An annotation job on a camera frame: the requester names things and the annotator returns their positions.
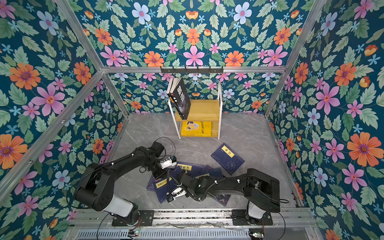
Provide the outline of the black wolf cover book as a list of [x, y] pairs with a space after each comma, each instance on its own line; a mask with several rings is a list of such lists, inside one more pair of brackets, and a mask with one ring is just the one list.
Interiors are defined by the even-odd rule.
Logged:
[[178, 111], [182, 120], [187, 120], [191, 108], [191, 101], [183, 79], [178, 79], [174, 85], [173, 92], [168, 95], [171, 103]]

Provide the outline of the black hook rail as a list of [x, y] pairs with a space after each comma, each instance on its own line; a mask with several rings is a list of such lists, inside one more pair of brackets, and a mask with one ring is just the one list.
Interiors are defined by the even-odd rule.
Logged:
[[223, 67], [160, 67], [162, 74], [221, 74]]

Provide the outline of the blue book in middle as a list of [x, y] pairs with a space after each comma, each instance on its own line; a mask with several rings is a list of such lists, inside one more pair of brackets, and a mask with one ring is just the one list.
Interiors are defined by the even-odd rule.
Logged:
[[185, 163], [185, 162], [178, 162], [177, 166], [180, 167], [185, 174], [188, 174], [189, 176], [192, 176], [192, 177], [200, 176], [201, 173], [203, 173], [204, 170], [207, 169], [206, 165]]

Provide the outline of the small dark blue book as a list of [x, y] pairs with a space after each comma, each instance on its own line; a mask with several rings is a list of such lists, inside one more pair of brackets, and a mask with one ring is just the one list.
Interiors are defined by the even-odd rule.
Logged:
[[211, 157], [230, 175], [233, 175], [245, 161], [237, 155], [227, 144], [223, 143]]

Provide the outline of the dark book orange calligraphy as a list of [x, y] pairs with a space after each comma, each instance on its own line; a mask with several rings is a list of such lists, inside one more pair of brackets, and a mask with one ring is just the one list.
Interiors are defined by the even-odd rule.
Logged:
[[154, 176], [151, 176], [151, 177], [150, 177], [150, 180], [149, 180], [149, 182], [148, 182], [148, 184], [147, 184], [146, 190], [147, 190], [147, 191], [150, 191], [150, 192], [154, 192], [154, 191], [155, 191], [155, 189], [154, 189], [154, 183], [155, 183], [156, 181], [157, 181], [157, 180], [155, 179], [155, 177], [154, 177]]

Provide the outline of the black book on shelf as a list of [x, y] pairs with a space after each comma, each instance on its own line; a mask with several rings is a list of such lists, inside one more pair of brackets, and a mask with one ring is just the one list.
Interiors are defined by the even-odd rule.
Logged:
[[174, 85], [176, 84], [177, 78], [172, 78], [169, 81], [167, 94], [170, 95], [173, 92]]

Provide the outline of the yellow cartoon cover book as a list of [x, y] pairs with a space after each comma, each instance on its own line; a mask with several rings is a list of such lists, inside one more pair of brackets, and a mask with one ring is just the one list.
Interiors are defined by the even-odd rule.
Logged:
[[182, 137], [211, 137], [211, 122], [183, 122], [181, 126]]

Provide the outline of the white wooden book shelf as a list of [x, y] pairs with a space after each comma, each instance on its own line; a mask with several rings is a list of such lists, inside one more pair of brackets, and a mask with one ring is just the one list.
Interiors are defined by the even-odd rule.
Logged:
[[223, 111], [223, 88], [221, 83], [217, 83], [216, 90], [218, 97], [216, 100], [190, 100], [191, 108], [187, 120], [182, 120], [178, 111], [171, 103], [169, 98], [168, 105], [177, 131], [177, 136], [180, 139], [181, 126], [183, 122], [211, 122], [212, 123], [212, 137], [218, 140], [221, 137], [221, 123]]

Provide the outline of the aluminium mounting rail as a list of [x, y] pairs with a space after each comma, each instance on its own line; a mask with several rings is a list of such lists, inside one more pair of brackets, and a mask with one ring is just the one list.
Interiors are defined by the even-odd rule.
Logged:
[[[259, 226], [234, 226], [232, 210], [239, 209], [151, 209], [155, 211], [153, 228], [165, 227], [219, 227], [240, 228]], [[270, 213], [273, 225], [270, 228], [317, 227], [317, 220], [308, 208], [282, 208], [279, 213]]]

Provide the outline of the blue book yellow label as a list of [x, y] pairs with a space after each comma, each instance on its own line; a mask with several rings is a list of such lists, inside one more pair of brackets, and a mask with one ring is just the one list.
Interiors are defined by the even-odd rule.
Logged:
[[205, 166], [203, 171], [200, 173], [199, 177], [201, 176], [209, 176], [209, 177], [217, 177], [217, 178], [222, 178], [223, 173], [221, 168], [212, 168], [210, 166]]
[[167, 200], [167, 195], [169, 194], [168, 188], [170, 188], [170, 191], [173, 192], [178, 186], [173, 178], [170, 177], [170, 183], [168, 183], [168, 179], [156, 180], [153, 183], [153, 187], [158, 201], [161, 204]]

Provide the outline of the dark patterned book bottom right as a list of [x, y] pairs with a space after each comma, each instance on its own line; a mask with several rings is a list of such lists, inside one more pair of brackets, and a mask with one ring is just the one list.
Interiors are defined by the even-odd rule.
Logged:
[[219, 203], [220, 205], [226, 207], [231, 195], [218, 195], [218, 196], [211, 196], [211, 198]]

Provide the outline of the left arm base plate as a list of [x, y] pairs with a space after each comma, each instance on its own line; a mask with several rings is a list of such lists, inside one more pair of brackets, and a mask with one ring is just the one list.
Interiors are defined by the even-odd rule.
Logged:
[[141, 227], [152, 226], [155, 211], [153, 210], [134, 210], [127, 217], [114, 216], [113, 227]]

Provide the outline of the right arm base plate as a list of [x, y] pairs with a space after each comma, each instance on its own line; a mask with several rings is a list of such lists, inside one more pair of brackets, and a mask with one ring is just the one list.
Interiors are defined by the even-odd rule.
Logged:
[[231, 218], [234, 226], [272, 226], [273, 220], [269, 212], [265, 212], [261, 219], [248, 215], [247, 210], [239, 209], [231, 211]]

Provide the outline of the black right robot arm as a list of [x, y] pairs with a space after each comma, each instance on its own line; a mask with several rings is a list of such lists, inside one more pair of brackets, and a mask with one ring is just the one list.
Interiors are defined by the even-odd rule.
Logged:
[[193, 178], [181, 172], [171, 178], [187, 197], [197, 202], [219, 195], [243, 196], [250, 202], [249, 208], [255, 206], [248, 211], [253, 219], [261, 219], [265, 213], [281, 211], [279, 180], [256, 169], [247, 169], [245, 174], [235, 177]]

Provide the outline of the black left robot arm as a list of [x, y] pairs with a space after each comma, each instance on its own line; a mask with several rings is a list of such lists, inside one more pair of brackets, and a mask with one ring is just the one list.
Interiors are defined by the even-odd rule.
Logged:
[[114, 194], [115, 182], [139, 167], [152, 172], [156, 179], [164, 177], [167, 172], [160, 164], [160, 156], [164, 152], [161, 143], [153, 142], [151, 147], [138, 147], [115, 161], [90, 164], [79, 180], [75, 200], [95, 211], [104, 211], [124, 219], [132, 218], [136, 222], [137, 206]]

